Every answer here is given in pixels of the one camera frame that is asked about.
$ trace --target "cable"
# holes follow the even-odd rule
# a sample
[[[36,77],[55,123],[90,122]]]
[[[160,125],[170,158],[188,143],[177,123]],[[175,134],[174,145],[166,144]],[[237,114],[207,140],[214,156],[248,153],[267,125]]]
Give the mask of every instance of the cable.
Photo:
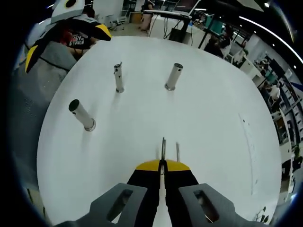
[[[190,38],[191,38],[191,46],[193,46],[193,26],[194,24],[191,24],[191,34],[190,34]]]
[[[155,18],[155,19],[154,19],[154,21],[153,21],[153,24],[152,24],[152,27],[151,27],[150,33],[148,34],[148,37],[150,37],[150,36],[151,36],[153,25],[155,24],[156,19],[157,19],[157,17],[158,17],[158,16],[159,16],[159,15],[157,15],[157,16],[156,16],[156,18]]]
[[[25,46],[25,47],[27,48],[27,50],[29,51],[29,47],[28,47],[28,45],[27,45],[26,43],[24,43],[24,46]],[[66,68],[64,68],[64,67],[61,67],[61,66],[59,66],[59,65],[55,65],[55,64],[49,62],[48,60],[42,58],[42,57],[39,57],[39,58],[40,58],[41,60],[45,61],[46,63],[48,63],[48,64],[50,64],[50,65],[52,65],[52,66],[58,68],[58,69],[62,69],[62,70],[67,71],[67,72],[70,71],[70,70],[68,70],[68,69],[66,69]]]
[[[166,32],[167,32],[167,22],[168,22],[168,18],[164,18],[164,36],[163,36],[163,39],[164,39],[164,37],[166,37]]]

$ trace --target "floor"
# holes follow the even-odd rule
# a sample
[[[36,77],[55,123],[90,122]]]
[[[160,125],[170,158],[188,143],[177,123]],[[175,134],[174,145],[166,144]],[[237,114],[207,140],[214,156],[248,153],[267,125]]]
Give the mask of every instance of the floor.
[[[142,32],[140,24],[123,24],[117,26],[115,29],[110,30],[112,36],[148,36],[147,32]]]

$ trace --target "desk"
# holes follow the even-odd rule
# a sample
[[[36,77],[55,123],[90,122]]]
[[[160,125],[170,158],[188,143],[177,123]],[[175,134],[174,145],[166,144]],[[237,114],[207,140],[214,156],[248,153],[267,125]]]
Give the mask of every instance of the desk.
[[[248,75],[255,83],[255,85],[258,87],[265,80],[265,77],[246,56],[244,56],[244,58],[245,58],[245,62],[240,67],[240,70],[245,72],[246,75]]]
[[[125,91],[118,94],[113,73],[121,61]],[[176,62],[184,69],[176,90],[169,92],[164,84]],[[86,132],[69,112],[75,98],[96,120],[93,132]],[[250,125],[254,164],[243,119]],[[239,215],[252,220],[266,206],[271,219],[281,183],[279,143],[251,79],[187,45],[118,36],[98,41],[77,62],[47,110],[37,174],[52,223],[80,218],[93,200],[126,183],[136,166],[160,156],[162,137],[167,140],[166,158],[176,160],[178,142],[180,160],[198,182],[231,200]],[[164,196],[154,226],[171,226]]]
[[[164,17],[157,16],[157,15],[152,17],[151,28],[150,28],[150,33],[149,33],[150,37],[163,39],[163,37],[164,37],[164,19],[165,19]],[[168,19],[167,32],[166,32],[167,35],[170,33],[171,29],[176,26],[177,23],[178,23],[177,19],[171,19],[171,18]],[[182,27],[183,27],[183,21],[181,21],[176,28],[181,29]],[[191,26],[188,26],[187,35],[185,37],[184,43],[191,46],[190,34],[191,34]],[[205,32],[203,30],[201,30],[200,28],[198,28],[196,26],[193,26],[193,47],[198,48],[198,46],[201,43],[201,40],[203,39],[204,34],[205,34]],[[205,46],[208,43],[210,38],[211,38],[211,34],[209,33],[209,34],[207,34],[206,39],[201,46],[202,50],[205,48]]]

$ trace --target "person sitting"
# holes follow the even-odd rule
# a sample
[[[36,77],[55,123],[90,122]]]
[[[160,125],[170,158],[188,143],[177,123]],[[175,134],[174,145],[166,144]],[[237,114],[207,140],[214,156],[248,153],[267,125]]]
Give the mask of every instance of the person sitting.
[[[248,55],[248,51],[245,49],[237,52],[232,58],[232,64],[236,67],[240,67],[243,64],[243,58]]]
[[[277,83],[277,85],[273,85],[271,87],[266,88],[266,90],[270,90],[268,101],[272,103],[271,105],[273,105],[281,95],[281,90],[279,87],[280,85],[279,83]]]
[[[86,7],[83,10],[83,14],[87,17],[94,18],[95,17],[95,11],[92,7]],[[97,39],[94,37],[88,37],[82,33],[70,31],[72,38],[71,40],[66,44],[72,55],[76,60],[79,60],[83,54],[85,54],[91,46],[93,46]]]
[[[226,26],[223,35],[219,39],[212,36],[204,50],[224,59],[232,48],[232,35],[233,29]]]

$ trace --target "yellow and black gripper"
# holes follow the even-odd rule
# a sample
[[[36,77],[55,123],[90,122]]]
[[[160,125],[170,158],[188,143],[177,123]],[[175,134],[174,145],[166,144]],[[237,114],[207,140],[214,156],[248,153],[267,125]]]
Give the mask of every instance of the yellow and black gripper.
[[[36,64],[49,42],[59,39],[64,30],[81,32],[99,40],[111,40],[112,36],[104,24],[82,14],[84,7],[85,0],[58,0],[54,4],[51,23],[28,51],[26,73]]]

